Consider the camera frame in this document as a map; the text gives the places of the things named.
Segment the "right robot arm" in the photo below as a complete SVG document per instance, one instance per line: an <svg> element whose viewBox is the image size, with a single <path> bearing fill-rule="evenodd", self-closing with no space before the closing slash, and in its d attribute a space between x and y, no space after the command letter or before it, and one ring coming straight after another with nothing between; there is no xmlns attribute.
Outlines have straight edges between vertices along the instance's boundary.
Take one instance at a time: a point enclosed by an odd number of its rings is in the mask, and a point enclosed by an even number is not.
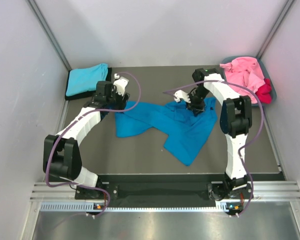
<svg viewBox="0 0 300 240"><path fill-rule="evenodd" d="M208 109L204 98L211 93L221 104L219 124L227 143L227 166L222 185L210 185L209 195L215 200L235 198L248 186L247 171L243 165L245 145L252 126L252 103L248 96L234 91L217 69L197 68L192 74L197 87L192 89L186 100L187 108L195 116Z"/></svg>

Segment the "pink t-shirt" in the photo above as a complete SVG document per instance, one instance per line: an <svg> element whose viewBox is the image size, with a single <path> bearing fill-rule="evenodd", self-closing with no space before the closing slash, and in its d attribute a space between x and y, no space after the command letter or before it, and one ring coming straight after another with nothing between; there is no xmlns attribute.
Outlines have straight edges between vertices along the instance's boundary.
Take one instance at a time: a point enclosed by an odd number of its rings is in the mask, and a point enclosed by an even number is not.
<svg viewBox="0 0 300 240"><path fill-rule="evenodd" d="M260 88L262 91L267 89L264 87L267 83L256 58L250 56L237 57L230 62L220 63L219 67L224 70L227 82L249 89L258 97L261 97L261 103L267 103L265 100L268 100L268 93L265 94L265 97L263 93L257 94Z"/></svg>

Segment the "magenta t-shirt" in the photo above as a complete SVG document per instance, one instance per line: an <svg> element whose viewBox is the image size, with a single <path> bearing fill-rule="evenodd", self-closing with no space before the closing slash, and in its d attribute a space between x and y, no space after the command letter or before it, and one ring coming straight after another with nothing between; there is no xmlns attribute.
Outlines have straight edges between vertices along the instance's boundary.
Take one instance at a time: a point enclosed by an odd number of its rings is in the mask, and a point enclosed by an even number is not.
<svg viewBox="0 0 300 240"><path fill-rule="evenodd" d="M256 95L261 103L270 104L272 102L271 92L272 85L269 78L264 79L265 84L262 85L256 92Z"/></svg>

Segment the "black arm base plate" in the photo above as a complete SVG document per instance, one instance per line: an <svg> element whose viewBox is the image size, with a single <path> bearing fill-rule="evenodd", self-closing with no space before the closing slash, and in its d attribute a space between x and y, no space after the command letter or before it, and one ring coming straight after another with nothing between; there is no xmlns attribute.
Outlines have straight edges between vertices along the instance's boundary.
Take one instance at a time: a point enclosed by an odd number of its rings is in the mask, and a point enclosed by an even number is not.
<svg viewBox="0 0 300 240"><path fill-rule="evenodd" d="M250 184L229 190L223 182L99 182L97 188L109 192L115 200L126 197L199 197L203 200L239 199L240 194L248 198L252 193Z"/></svg>

